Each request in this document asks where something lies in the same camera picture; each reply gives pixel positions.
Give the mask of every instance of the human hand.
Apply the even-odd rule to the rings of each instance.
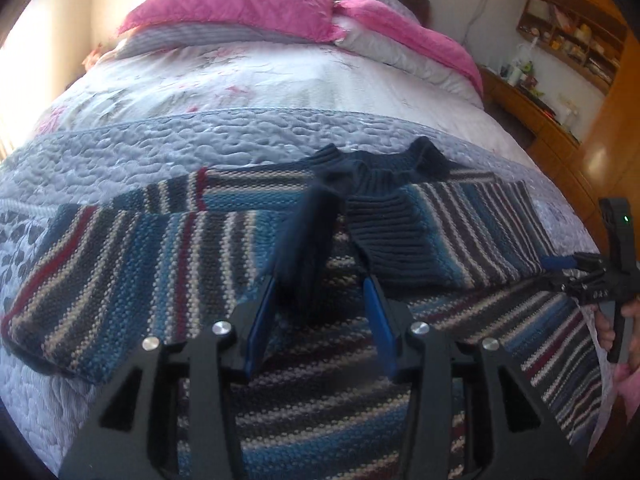
[[[600,311],[597,305],[593,306],[595,312],[596,331],[598,332],[598,343],[607,352],[611,350],[616,333],[609,320]],[[640,298],[629,301],[622,307],[622,315],[624,317],[633,317],[634,334],[629,345],[629,367],[631,372],[635,372],[640,368]]]

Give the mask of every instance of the pink pillowcase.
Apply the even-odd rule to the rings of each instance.
[[[343,38],[334,25],[333,0],[145,0],[118,29],[179,22],[241,23],[318,43]]]
[[[482,77],[468,52],[444,34],[421,27],[376,0],[341,0],[335,4],[336,14],[357,20],[411,50],[448,66],[469,79],[482,96]]]

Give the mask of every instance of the silver screw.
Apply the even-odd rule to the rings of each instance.
[[[142,342],[142,348],[147,352],[151,350],[155,350],[160,346],[160,340],[156,336],[145,337],[145,340]]]
[[[429,332],[430,329],[431,327],[423,321],[416,321],[411,325],[411,332],[413,332],[415,335],[425,335]]]
[[[214,323],[211,329],[215,335],[227,335],[232,328],[231,323],[228,321],[219,321]]]
[[[487,337],[482,340],[482,347],[489,352],[495,352],[498,348],[500,348],[500,343],[493,337]]]

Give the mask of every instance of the person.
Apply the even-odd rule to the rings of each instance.
[[[609,351],[613,346],[616,333],[598,306],[595,305],[593,309],[598,343],[603,349]],[[631,420],[640,406],[640,296],[622,308],[622,315],[635,319],[634,334],[629,346],[628,364],[616,367],[614,383],[618,393],[625,401],[626,420]]]

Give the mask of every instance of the sweater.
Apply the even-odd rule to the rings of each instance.
[[[597,356],[584,349],[563,367],[590,335],[574,302],[534,278],[550,254],[522,183],[452,164],[424,138],[395,155],[328,146],[293,164],[202,169],[105,205],[61,206],[2,336],[39,370],[102,383],[144,337],[195,337],[263,275],[302,277],[270,359],[234,387],[248,474],[392,478],[408,391],[382,377],[361,277],[375,274],[456,339],[500,338],[583,448],[600,402]],[[186,441],[179,451],[187,471]]]

